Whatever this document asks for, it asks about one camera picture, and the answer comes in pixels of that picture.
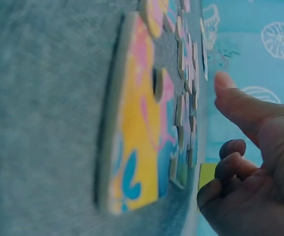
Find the puzzle piece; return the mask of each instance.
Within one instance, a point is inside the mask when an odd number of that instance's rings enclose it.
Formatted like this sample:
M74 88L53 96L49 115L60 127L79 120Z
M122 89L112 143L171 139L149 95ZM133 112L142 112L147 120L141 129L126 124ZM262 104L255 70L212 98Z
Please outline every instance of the puzzle piece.
M199 190L214 179L217 163L202 163L199 175Z
M173 182L180 183L183 187L187 186L188 176L188 161L187 151L190 149L191 142L191 128L189 120L189 94L185 92L182 96L179 96L177 102L176 111L176 125L178 130L179 140L179 155L175 162L172 162L170 168L170 178Z
M200 19L200 28L201 28L201 42L202 42L202 52L203 52L203 71L204 77L208 80L208 69L207 69L207 52L206 52L206 37L205 29L202 18Z
M193 81L195 79L195 68L194 68L194 62L193 62L193 48L192 47L193 46L192 46L191 35L187 33L187 55L188 55L189 79Z
M200 91L200 74L199 74L199 59L198 59L198 47L197 43L192 44L192 55L193 55L193 64L194 64L194 69L195 69L195 79L193 83L193 91L196 91L196 96L195 96L195 102L194 104L196 107L194 109L198 109L198 98L199 98L199 91Z
M168 0L167 11L164 13L164 28L168 33L176 32L177 14L175 0Z
M168 0L142 0L141 17L154 38L159 38L163 32L164 13L167 12Z
M184 124L184 110L185 110L185 98L180 95L177 99L177 110L176 110L176 125L183 126Z
M185 12L191 11L190 0L181 0L181 6Z
M172 127L173 83L161 70L160 94L154 97L154 44L137 12L125 19L115 61L100 153L99 204L121 214L165 194L178 137Z

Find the white seashell design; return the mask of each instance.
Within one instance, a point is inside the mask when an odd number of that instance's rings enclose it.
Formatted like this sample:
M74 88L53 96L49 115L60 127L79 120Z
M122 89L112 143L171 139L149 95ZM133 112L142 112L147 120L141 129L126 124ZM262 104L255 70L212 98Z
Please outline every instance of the white seashell design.
M206 48L212 50L217 40L218 24L221 20L217 5L212 4L203 9L204 28L206 32Z
M280 99L270 90L267 88L262 88L259 86L250 86L242 89L242 91L246 94L251 95L257 99L260 99L265 102L272 102L280 104Z
M261 37L264 47L274 58L284 59L284 22L268 24Z

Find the gray carpet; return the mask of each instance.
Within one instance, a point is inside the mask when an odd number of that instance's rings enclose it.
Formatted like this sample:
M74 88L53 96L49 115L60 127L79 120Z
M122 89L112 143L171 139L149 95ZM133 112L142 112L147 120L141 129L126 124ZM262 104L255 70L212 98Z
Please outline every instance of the gray carpet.
M180 234L192 182L120 217L93 203L114 43L121 15L137 8L138 0L0 0L0 236ZM192 9L200 42L198 0ZM181 94L172 34L156 41L155 66Z

